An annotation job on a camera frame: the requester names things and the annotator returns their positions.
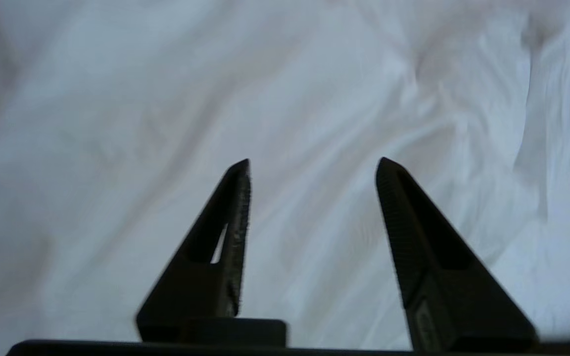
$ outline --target white bedsheet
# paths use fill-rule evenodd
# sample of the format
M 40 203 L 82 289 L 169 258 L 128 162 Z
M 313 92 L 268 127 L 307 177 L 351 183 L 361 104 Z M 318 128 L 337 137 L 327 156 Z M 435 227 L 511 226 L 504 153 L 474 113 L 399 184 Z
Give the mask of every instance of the white bedsheet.
M 543 338 L 570 337 L 570 2 L 0 3 L 0 354 L 136 340 L 251 159 L 242 315 L 409 349 L 374 189 L 405 165 Z

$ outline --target white fabric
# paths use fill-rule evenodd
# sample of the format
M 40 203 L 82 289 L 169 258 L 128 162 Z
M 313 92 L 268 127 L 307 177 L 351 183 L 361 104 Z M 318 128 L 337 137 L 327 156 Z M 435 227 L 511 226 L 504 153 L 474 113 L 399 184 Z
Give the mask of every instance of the white fabric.
M 410 347 L 381 156 L 541 336 L 570 335 L 570 2 L 20 3 L 0 3 L 0 354 L 136 340 L 244 158 L 242 314 L 286 320 L 292 346 Z

